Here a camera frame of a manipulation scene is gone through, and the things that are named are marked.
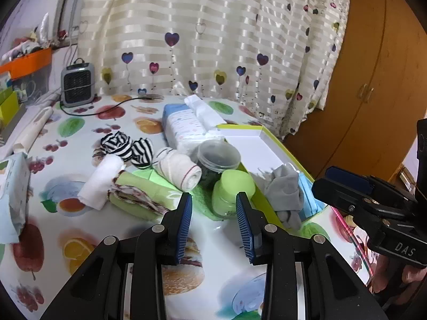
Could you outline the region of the person's right hand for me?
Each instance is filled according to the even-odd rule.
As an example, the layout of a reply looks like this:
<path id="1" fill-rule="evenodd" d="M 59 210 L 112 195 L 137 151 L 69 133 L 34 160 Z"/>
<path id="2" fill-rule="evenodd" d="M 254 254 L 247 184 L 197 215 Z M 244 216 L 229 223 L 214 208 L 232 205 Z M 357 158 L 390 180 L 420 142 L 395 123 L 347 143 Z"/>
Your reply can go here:
<path id="1" fill-rule="evenodd" d="M 379 255 L 377 259 L 377 264 L 373 278 L 371 280 L 370 289 L 373 293 L 379 293 L 383 291 L 390 280 L 392 275 L 397 271 L 394 271 L 392 267 L 392 260 L 383 255 Z M 406 285 L 406 289 L 399 294 L 398 299 L 396 299 L 396 304 L 404 304 L 412 297 L 416 290 L 421 285 L 422 281 L 426 276 L 426 268 L 419 269 L 417 267 L 412 267 L 410 265 L 405 266 L 403 272 L 401 273 L 401 282 Z"/>

